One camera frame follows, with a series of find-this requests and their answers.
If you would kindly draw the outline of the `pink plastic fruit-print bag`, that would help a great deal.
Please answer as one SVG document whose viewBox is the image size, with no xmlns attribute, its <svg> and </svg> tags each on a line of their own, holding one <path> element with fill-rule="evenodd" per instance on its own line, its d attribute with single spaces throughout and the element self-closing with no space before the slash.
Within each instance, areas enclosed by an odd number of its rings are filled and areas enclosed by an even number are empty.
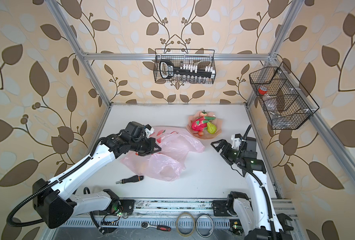
<svg viewBox="0 0 355 240">
<path fill-rule="evenodd" d="M 185 169 L 188 153 L 201 154 L 204 145 L 184 128 L 155 126 L 154 130 L 151 137 L 162 150 L 144 157 L 130 152 L 121 163 L 137 175 L 167 182 L 177 180 Z"/>
</svg>

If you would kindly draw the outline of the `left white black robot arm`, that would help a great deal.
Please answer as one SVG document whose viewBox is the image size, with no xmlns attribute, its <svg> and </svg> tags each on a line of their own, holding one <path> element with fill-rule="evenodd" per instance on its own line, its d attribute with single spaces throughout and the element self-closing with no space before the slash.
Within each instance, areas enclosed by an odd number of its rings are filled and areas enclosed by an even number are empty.
<svg viewBox="0 0 355 240">
<path fill-rule="evenodd" d="M 150 125 L 130 122 L 118 134 L 99 138 L 91 152 L 63 173 L 48 181 L 40 179 L 33 185 L 33 193 L 9 213 L 7 225 L 15 228 L 45 223 L 55 229 L 69 218 L 93 211 L 105 211 L 118 197 L 109 189 L 96 194 L 78 196 L 76 190 L 102 167 L 130 151 L 140 157 L 161 151 L 151 135 Z M 34 210 L 41 217 L 30 222 L 16 222 L 14 216 L 24 205 L 32 202 Z"/>
</svg>

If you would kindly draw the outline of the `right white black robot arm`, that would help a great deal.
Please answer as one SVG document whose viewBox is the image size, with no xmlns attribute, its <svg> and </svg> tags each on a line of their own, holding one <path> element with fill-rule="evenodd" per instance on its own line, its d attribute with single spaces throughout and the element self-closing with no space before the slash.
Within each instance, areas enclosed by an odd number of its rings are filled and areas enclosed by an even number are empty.
<svg viewBox="0 0 355 240">
<path fill-rule="evenodd" d="M 232 170 L 246 181 L 248 193 L 231 191 L 225 201 L 213 201 L 213 214 L 217 217 L 237 217 L 231 226 L 246 240 L 291 240 L 293 227 L 285 222 L 291 218 L 276 214 L 267 187 L 267 171 L 262 160 L 257 158 L 256 139 L 248 136 L 251 126 L 243 135 L 236 134 L 228 143 L 222 139 L 211 143 Z"/>
</svg>

